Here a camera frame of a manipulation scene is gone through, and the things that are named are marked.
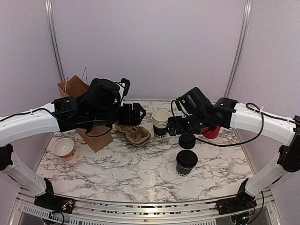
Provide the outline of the brown paper bag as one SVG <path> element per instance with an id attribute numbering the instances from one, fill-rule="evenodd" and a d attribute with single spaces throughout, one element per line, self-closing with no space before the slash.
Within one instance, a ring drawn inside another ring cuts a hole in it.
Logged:
<path id="1" fill-rule="evenodd" d="M 58 89 L 61 97 L 79 97 L 84 94 L 88 88 L 87 68 L 84 68 L 82 77 L 74 75 L 65 82 L 58 83 Z M 87 143 L 87 145 L 97 153 L 113 141 L 109 128 L 101 126 L 94 127 L 90 134 L 86 134 L 85 129 L 76 129 L 78 135 Z"/>

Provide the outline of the black takeout coffee cup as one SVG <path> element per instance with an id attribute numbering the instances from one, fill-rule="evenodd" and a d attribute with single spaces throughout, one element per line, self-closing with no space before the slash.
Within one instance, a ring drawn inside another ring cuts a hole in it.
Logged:
<path id="1" fill-rule="evenodd" d="M 176 156 L 176 172 L 179 176 L 185 177 L 198 162 L 197 155 L 191 150 L 181 150 Z"/>

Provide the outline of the black cup lid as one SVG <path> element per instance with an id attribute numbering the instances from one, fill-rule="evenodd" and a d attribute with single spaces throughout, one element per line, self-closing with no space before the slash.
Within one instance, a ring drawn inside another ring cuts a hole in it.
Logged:
<path id="1" fill-rule="evenodd" d="M 198 157 L 191 150 L 181 150 L 176 156 L 176 162 L 184 168 L 193 168 L 198 162 Z"/>

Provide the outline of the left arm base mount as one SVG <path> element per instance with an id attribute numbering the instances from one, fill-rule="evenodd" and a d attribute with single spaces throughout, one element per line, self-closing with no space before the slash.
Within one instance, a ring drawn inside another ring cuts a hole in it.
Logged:
<path id="1" fill-rule="evenodd" d="M 34 204 L 46 209 L 71 214 L 75 200 L 69 197 L 56 195 L 52 183 L 47 178 L 44 178 L 44 180 L 46 184 L 45 194 L 35 196 Z"/>

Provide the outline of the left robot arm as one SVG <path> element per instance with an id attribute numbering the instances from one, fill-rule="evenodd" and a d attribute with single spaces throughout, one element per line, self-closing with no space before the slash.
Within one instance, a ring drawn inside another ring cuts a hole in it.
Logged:
<path id="1" fill-rule="evenodd" d="M 33 172 L 13 151 L 12 142 L 23 138 L 73 129 L 111 128 L 113 124 L 138 126 L 146 110 L 138 103 L 124 103 L 130 81 L 95 78 L 88 90 L 77 97 L 62 97 L 36 109 L 0 119 L 0 170 L 26 187 L 42 203 L 54 209 L 59 198 L 51 184 Z"/>

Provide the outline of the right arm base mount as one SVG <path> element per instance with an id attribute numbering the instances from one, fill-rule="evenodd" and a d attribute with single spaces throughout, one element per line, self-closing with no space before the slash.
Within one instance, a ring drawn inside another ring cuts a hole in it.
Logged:
<path id="1" fill-rule="evenodd" d="M 248 179 L 244 180 L 241 183 L 235 197 L 216 201 L 215 209 L 218 210 L 219 215 L 235 213 L 238 211 L 251 209 L 257 206 L 255 197 L 250 196 L 246 193 L 247 181 Z"/>

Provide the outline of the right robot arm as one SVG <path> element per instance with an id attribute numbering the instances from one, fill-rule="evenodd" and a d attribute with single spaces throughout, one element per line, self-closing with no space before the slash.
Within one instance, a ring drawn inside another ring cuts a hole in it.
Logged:
<path id="1" fill-rule="evenodd" d="M 205 97 L 186 94 L 175 100 L 181 116 L 168 119 L 167 131 L 171 136 L 199 134 L 203 128 L 214 131 L 222 128 L 241 129 L 255 133 L 255 140 L 265 136 L 281 143 L 278 154 L 255 176 L 244 181 L 232 206 L 244 209 L 251 198 L 287 173 L 300 169 L 300 118 L 268 114 L 253 103 L 243 104 L 229 98 L 220 98 L 212 104 Z"/>

